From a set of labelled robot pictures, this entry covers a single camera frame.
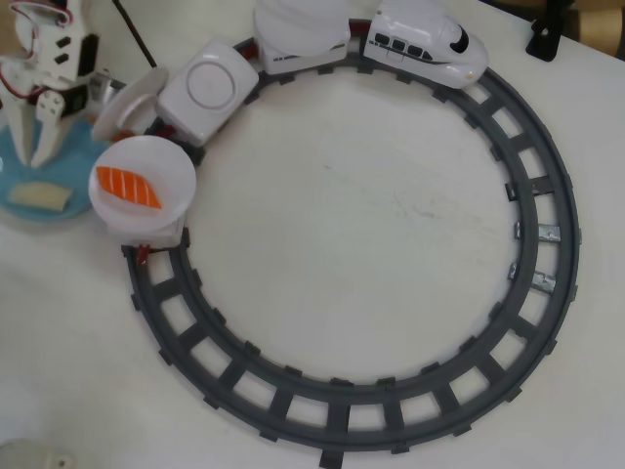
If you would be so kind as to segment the white gripper black servos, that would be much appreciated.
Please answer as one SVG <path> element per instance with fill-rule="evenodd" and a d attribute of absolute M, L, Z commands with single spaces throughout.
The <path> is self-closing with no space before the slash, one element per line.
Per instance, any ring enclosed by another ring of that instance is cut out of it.
<path fill-rule="evenodd" d="M 62 144 L 62 118 L 86 112 L 100 35 L 90 1 L 11 1 L 8 8 L 23 51 L 1 58 L 1 102 L 20 162 L 42 167 Z M 32 156 L 35 105 L 41 133 Z"/>

